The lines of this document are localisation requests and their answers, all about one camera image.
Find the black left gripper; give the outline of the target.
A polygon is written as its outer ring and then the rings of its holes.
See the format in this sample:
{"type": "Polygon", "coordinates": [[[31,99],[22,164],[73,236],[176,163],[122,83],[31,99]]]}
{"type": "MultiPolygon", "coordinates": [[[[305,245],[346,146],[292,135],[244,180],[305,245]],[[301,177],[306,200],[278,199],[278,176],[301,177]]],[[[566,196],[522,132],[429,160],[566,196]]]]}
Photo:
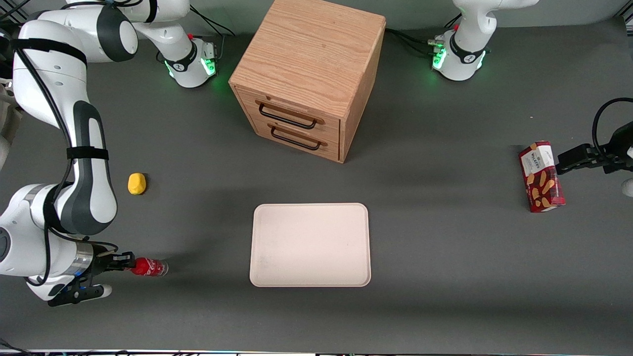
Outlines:
{"type": "MultiPolygon", "coordinates": [[[[592,126],[592,141],[598,151],[599,161],[605,174],[617,171],[633,171],[632,146],[633,125],[625,124],[614,131],[607,144],[600,145],[597,140],[597,124],[592,126]]],[[[581,144],[560,153],[556,164],[558,175],[583,168],[593,168],[595,161],[594,148],[590,144],[581,144]]]]}

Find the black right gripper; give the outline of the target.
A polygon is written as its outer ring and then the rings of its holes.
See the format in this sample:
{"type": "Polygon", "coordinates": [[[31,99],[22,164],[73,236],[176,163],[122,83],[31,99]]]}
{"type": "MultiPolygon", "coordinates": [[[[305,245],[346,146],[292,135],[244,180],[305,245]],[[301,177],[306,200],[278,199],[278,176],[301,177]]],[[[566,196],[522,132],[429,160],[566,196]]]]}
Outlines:
{"type": "Polygon", "coordinates": [[[92,260],[92,278],[97,277],[105,272],[123,271],[134,272],[135,265],[118,265],[118,262],[134,262],[135,255],[133,252],[124,252],[122,254],[109,253],[108,255],[95,255],[92,260]]]}

